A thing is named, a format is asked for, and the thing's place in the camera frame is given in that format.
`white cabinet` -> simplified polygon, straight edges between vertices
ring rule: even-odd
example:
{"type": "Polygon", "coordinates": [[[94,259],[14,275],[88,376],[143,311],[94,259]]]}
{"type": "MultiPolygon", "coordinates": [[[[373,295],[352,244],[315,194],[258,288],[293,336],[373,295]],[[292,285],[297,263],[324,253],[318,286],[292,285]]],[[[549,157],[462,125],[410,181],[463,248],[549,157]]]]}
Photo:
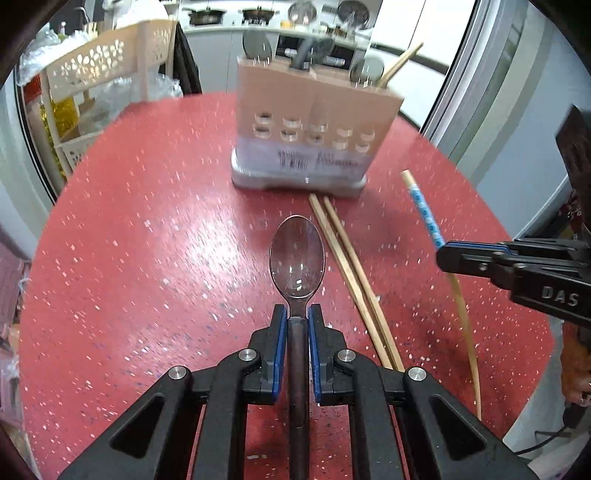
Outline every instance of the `white cabinet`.
{"type": "Polygon", "coordinates": [[[193,59],[199,68],[203,93],[225,92],[228,82],[231,32],[203,32],[187,35],[193,59]]]}
{"type": "MultiPolygon", "coordinates": [[[[242,47],[243,31],[236,31],[232,33],[232,41],[230,43],[230,59],[228,62],[228,82],[226,84],[226,91],[233,92],[236,90],[238,84],[238,57],[244,55],[244,48],[242,47]]],[[[277,50],[277,42],[279,41],[279,33],[268,32],[267,38],[271,44],[273,55],[277,50]]]]}

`red speckled tabletop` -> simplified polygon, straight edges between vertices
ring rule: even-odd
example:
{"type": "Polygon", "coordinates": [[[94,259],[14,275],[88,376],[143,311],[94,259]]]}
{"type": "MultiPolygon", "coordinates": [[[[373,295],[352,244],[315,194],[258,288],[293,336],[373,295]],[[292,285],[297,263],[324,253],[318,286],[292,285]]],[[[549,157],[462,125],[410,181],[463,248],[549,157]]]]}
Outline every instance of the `red speckled tabletop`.
{"type": "MultiPolygon", "coordinates": [[[[266,326],[282,298],[268,274],[280,222],[307,195],[230,180],[235,97],[134,105],[88,151],[41,237],[22,315],[26,429],[52,480],[173,365],[210,367],[266,326]]],[[[470,184],[398,118],[358,200],[336,206],[405,365],[422,365],[474,410],[466,348],[445,275],[400,179],[410,168],[446,239],[506,234],[470,184]]],[[[485,424],[503,435],[551,352],[542,314],[486,280],[460,278],[474,326],[485,424]]],[[[375,358],[332,256],[314,300],[350,348],[375,358]]],[[[285,391],[251,407],[246,478],[286,478],[285,391]]],[[[344,407],[312,405],[311,478],[350,472],[344,407]]]]}

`metal screw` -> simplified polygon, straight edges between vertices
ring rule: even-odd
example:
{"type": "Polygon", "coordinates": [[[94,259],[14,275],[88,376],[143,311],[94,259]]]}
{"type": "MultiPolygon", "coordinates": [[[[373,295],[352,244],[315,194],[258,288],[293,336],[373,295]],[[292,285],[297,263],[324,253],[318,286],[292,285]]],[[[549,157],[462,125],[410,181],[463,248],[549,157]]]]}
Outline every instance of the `metal screw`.
{"type": "Polygon", "coordinates": [[[423,370],[421,367],[412,367],[408,371],[408,376],[415,382],[422,382],[427,378],[427,372],[425,372],[425,370],[423,370]]]}
{"type": "Polygon", "coordinates": [[[357,355],[355,355],[355,352],[353,350],[349,350],[348,348],[346,348],[345,350],[341,350],[339,353],[337,353],[336,356],[342,362],[352,362],[353,360],[355,360],[355,357],[357,355]]]}
{"type": "Polygon", "coordinates": [[[238,358],[240,360],[244,360],[245,362],[254,360],[256,358],[256,350],[253,350],[252,348],[245,348],[243,350],[240,350],[238,352],[238,358]]]}
{"type": "Polygon", "coordinates": [[[170,370],[168,370],[168,376],[173,380],[180,380],[185,375],[187,375],[187,369],[185,367],[181,367],[180,365],[172,367],[170,370]]]}

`spoon handle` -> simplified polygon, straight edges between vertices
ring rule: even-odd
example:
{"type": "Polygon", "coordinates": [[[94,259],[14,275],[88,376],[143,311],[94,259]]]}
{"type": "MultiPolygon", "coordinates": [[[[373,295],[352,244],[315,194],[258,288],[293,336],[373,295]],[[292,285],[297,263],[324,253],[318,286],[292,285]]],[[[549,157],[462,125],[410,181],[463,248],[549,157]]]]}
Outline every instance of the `spoon handle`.
{"type": "Polygon", "coordinates": [[[290,480],[308,480],[310,474],[308,320],[296,317],[287,321],[290,480]]]}

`chopstick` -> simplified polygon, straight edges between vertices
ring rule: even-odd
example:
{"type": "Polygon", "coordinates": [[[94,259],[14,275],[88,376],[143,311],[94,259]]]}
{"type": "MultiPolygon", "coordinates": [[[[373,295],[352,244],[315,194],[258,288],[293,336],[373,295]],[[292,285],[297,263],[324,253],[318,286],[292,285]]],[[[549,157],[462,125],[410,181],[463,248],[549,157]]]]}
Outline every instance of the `chopstick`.
{"type": "Polygon", "coordinates": [[[336,238],[335,232],[330,226],[330,221],[326,216],[324,210],[322,209],[322,206],[320,205],[320,202],[318,201],[316,195],[312,193],[309,199],[310,205],[312,206],[312,210],[316,215],[318,223],[320,224],[320,229],[324,234],[324,238],[326,239],[326,242],[329,244],[330,250],[332,251],[333,256],[335,257],[335,260],[337,262],[337,265],[339,266],[343,278],[345,279],[345,283],[347,284],[351,297],[353,298],[355,305],[357,305],[357,309],[361,314],[361,318],[363,319],[365,327],[368,330],[369,336],[372,339],[372,342],[374,343],[374,348],[376,353],[378,354],[379,361],[382,363],[384,367],[391,369],[392,361],[390,360],[388,353],[384,348],[384,344],[382,343],[382,338],[378,331],[378,328],[374,323],[371,314],[369,313],[367,305],[365,304],[365,300],[363,299],[363,293],[359,288],[359,284],[357,283],[355,274],[353,273],[353,270],[349,265],[347,257],[345,256],[345,252],[343,252],[339,240],[336,238]]]}
{"type": "Polygon", "coordinates": [[[349,240],[349,236],[343,227],[343,224],[340,221],[339,216],[335,212],[332,204],[328,197],[324,197],[324,206],[326,211],[329,214],[330,220],[332,221],[333,226],[336,228],[337,233],[339,234],[340,241],[345,246],[345,250],[351,263],[353,264],[353,269],[357,274],[357,278],[361,282],[361,287],[363,288],[363,292],[365,293],[365,297],[369,300],[369,305],[371,306],[374,318],[378,321],[378,329],[381,332],[382,339],[384,341],[386,350],[388,351],[388,355],[390,360],[396,366],[396,370],[399,372],[404,372],[404,364],[402,363],[402,358],[400,357],[400,353],[398,352],[398,348],[396,348],[396,343],[394,342],[394,338],[392,337],[392,332],[390,331],[390,327],[388,326],[388,322],[386,321],[386,317],[384,316],[384,312],[382,311],[382,307],[380,306],[378,299],[375,296],[375,293],[369,284],[368,278],[365,275],[363,270],[363,266],[361,266],[361,262],[359,261],[359,257],[349,240]]]}
{"type": "Polygon", "coordinates": [[[402,67],[404,67],[406,62],[408,62],[417,54],[419,50],[421,50],[423,45],[423,42],[419,42],[419,44],[413,48],[409,48],[407,51],[403,52],[402,55],[399,56],[398,61],[382,75],[382,77],[376,82],[375,86],[378,88],[386,88],[388,86],[388,82],[392,80],[392,77],[396,75],[402,67]]]}
{"type": "MultiPolygon", "coordinates": [[[[437,249],[441,248],[445,241],[439,231],[435,217],[425,200],[420,188],[417,185],[417,181],[414,179],[413,174],[409,170],[404,170],[401,173],[402,179],[407,186],[408,192],[411,197],[433,242],[437,249]]],[[[470,363],[470,371],[472,372],[472,381],[474,382],[474,396],[476,398],[476,416],[478,420],[482,420],[482,400],[480,398],[480,376],[478,374],[478,361],[476,359],[476,348],[474,347],[474,338],[472,335],[472,324],[468,316],[468,310],[466,308],[466,302],[462,295],[462,289],[460,288],[460,282],[453,273],[447,274],[450,287],[452,288],[453,299],[456,302],[457,316],[462,324],[462,334],[464,341],[466,342],[466,349],[468,351],[468,361],[470,363]]]]}

